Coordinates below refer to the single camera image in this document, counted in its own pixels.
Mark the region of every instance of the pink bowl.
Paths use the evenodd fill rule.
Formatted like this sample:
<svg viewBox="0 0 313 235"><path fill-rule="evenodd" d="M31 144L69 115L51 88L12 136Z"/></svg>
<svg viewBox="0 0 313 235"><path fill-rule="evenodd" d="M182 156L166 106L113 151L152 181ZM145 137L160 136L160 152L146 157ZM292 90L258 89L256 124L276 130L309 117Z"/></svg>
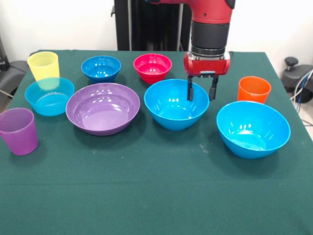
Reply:
<svg viewBox="0 0 313 235"><path fill-rule="evenodd" d="M144 54L134 61L134 68L146 83L154 84L165 78L171 70L172 61L165 55Z"/></svg>

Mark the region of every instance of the yellow cup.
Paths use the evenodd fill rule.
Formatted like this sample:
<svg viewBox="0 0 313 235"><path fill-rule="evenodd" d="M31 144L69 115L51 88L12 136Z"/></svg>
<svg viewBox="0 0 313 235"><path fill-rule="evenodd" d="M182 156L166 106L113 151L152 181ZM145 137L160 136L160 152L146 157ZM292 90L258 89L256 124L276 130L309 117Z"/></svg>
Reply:
<svg viewBox="0 0 313 235"><path fill-rule="evenodd" d="M48 77L60 77L59 59L56 53L37 52L28 58L27 63L36 81Z"/></svg>

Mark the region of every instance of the purple cup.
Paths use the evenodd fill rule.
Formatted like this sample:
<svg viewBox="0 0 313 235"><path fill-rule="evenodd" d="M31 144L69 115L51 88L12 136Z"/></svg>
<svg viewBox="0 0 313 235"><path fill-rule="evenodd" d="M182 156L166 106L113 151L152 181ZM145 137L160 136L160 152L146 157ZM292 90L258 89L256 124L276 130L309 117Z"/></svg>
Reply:
<svg viewBox="0 0 313 235"><path fill-rule="evenodd" d="M0 114L0 136L15 155L33 152L38 145L34 114L25 108Z"/></svg>
<svg viewBox="0 0 313 235"><path fill-rule="evenodd" d="M115 134L134 119L140 99L129 87L116 83L97 83L77 91L68 101L67 118L89 134Z"/></svg>

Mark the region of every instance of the purple bowl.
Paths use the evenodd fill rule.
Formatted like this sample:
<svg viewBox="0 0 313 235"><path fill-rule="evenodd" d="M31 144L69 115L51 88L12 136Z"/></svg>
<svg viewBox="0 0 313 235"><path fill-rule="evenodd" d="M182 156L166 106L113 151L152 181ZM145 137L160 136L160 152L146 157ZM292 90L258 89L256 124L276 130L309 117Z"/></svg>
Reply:
<svg viewBox="0 0 313 235"><path fill-rule="evenodd" d="M68 101L68 120L89 134L115 134L133 120L140 100L132 89L116 83L98 83L77 91Z"/></svg>

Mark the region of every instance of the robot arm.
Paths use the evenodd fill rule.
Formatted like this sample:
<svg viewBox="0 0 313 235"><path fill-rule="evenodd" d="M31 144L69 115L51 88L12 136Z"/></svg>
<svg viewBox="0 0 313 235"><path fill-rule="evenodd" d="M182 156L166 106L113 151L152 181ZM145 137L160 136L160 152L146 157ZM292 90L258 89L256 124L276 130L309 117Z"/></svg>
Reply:
<svg viewBox="0 0 313 235"><path fill-rule="evenodd" d="M193 99L192 78L213 77L210 100L215 99L216 85L220 75L230 67L229 53L225 52L229 23L235 0L146 0L147 2L185 3L192 10L191 52L184 57L188 75L188 100Z"/></svg>

